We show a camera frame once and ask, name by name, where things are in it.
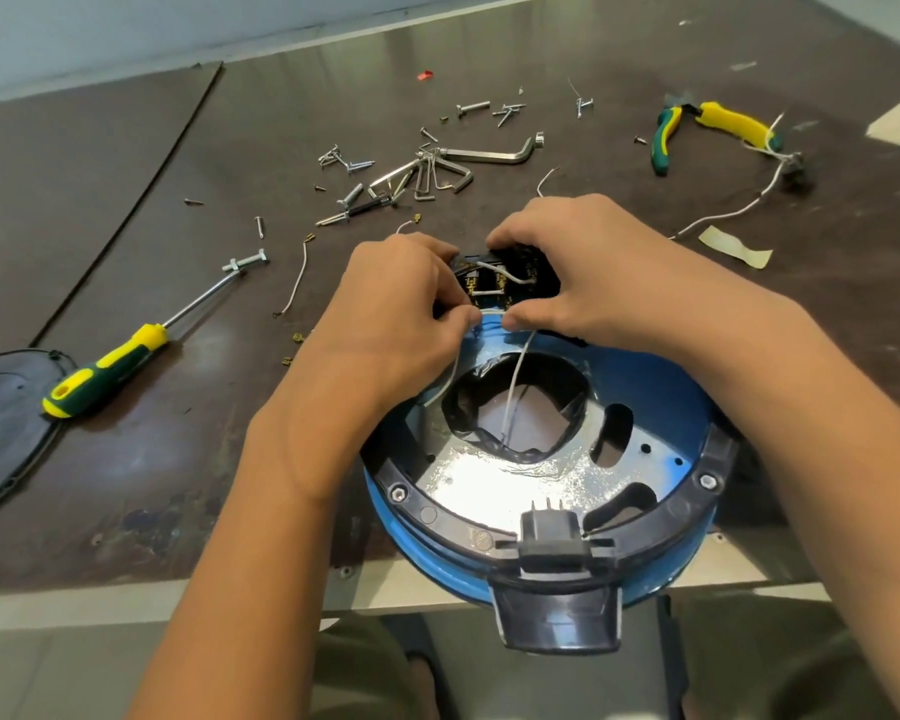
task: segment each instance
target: floor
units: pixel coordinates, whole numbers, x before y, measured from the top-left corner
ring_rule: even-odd
[[[511,652],[489,610],[444,611],[427,622],[461,720],[544,720],[569,709],[578,720],[666,719],[653,602],[624,614],[620,653],[586,658]],[[122,717],[164,627],[0,632],[0,720]]]

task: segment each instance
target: wooden table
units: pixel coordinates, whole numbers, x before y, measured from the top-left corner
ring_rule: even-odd
[[[418,81],[424,69],[434,76]],[[582,119],[568,77],[595,99]],[[666,178],[634,143],[653,134],[664,94],[686,90],[765,120],[786,111],[788,150],[804,152],[818,186],[805,198],[775,192],[726,224],[749,246],[774,250],[765,270],[693,239],[685,247],[803,303],[900,403],[900,147],[864,137],[900,101],[900,46],[808,0],[532,0],[415,24],[226,67],[41,346],[89,360],[192,300],[231,257],[263,245],[272,263],[181,323],[177,342],[102,413],[73,424],[0,507],[0,593],[145,584],[170,602],[224,503],[249,420],[297,348],[293,334],[313,328],[354,246],[414,212],[424,231],[477,253],[558,165],[548,195],[603,192],[664,234],[744,205],[774,164],[731,138],[684,123]],[[487,112],[454,115],[456,104],[485,99],[527,107],[499,129]],[[475,165],[460,194],[320,229],[292,310],[274,319],[313,223],[357,180],[412,158],[421,126],[452,147],[516,151],[535,132],[546,145],[521,166]],[[377,164],[362,175],[321,171],[317,158],[334,144],[346,159]],[[185,207],[184,197],[206,206]],[[680,584],[812,578],[765,487],[735,490],[723,532]],[[363,569],[350,579],[331,570],[329,611],[448,601],[396,556],[359,465],[342,494],[333,564]]]

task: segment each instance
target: plastic handle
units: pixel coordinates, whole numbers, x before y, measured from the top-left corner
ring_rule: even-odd
[[[656,133],[649,146],[649,163],[660,177],[666,177],[670,171],[670,152],[667,150],[667,140],[674,135],[677,127],[684,118],[684,109],[679,106],[664,108],[656,117]]]
[[[772,152],[783,151],[783,137],[780,134],[773,133],[769,137],[769,141],[767,141],[770,127],[766,123],[761,123],[750,116],[724,108],[715,100],[701,103],[699,111],[696,122],[701,126],[731,133],[757,149],[769,146]]]
[[[79,417],[110,399],[147,358],[168,341],[167,329],[147,323],[123,345],[70,374],[44,397],[52,417]]]

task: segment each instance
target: screwdriver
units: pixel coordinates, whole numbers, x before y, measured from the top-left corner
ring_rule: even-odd
[[[234,278],[244,274],[238,268],[208,289],[179,313],[171,315],[163,323],[145,323],[121,346],[114,348],[103,358],[67,376],[53,387],[43,399],[43,410],[51,417],[66,420],[86,414],[110,399],[139,367],[156,350],[165,346],[170,338],[167,329],[194,308],[213,296]]]

